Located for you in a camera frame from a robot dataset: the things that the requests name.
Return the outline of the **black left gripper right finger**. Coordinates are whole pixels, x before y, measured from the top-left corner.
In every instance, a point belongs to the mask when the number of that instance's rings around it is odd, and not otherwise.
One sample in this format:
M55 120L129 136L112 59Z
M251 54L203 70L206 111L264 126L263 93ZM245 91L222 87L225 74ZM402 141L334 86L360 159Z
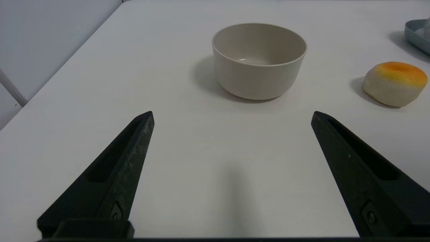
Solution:
M429 237L425 188L332 116L316 111L311 126L360 237Z

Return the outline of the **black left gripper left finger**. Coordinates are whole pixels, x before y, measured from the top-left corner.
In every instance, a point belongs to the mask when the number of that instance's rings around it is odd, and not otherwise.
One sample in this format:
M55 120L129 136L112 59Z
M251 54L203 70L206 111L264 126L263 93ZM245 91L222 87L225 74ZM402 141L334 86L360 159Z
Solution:
M129 216L155 120L135 117L37 219L43 238L132 238Z

